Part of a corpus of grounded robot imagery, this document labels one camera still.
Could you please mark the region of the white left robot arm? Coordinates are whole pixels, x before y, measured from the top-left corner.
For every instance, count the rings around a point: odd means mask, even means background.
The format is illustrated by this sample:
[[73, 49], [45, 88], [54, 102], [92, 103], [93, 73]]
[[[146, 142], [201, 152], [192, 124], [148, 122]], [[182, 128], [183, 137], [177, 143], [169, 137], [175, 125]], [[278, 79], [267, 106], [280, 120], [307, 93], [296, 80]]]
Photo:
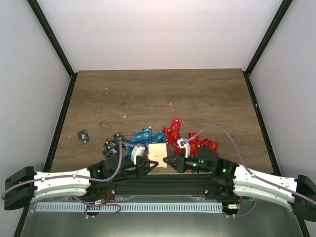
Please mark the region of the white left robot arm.
[[31, 202], [62, 196], [100, 196], [100, 183], [117, 178], [147, 175], [158, 166], [157, 161], [138, 157], [133, 161], [119, 161], [118, 157], [102, 160], [87, 168], [68, 172], [36, 172], [32, 166], [24, 167], [5, 180], [2, 195], [5, 210], [16, 210]]

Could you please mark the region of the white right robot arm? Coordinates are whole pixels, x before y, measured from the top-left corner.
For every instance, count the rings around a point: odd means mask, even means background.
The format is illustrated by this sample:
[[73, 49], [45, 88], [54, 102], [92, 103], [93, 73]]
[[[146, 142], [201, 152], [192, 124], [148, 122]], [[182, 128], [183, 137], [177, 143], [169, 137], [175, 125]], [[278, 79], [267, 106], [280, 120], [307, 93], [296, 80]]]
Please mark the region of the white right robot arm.
[[209, 173], [220, 184], [223, 198], [256, 198], [283, 206], [304, 220], [316, 220], [316, 185], [305, 175], [291, 178], [252, 170], [220, 158], [207, 146], [200, 148], [196, 156], [175, 156], [175, 170], [183, 173], [187, 169]]

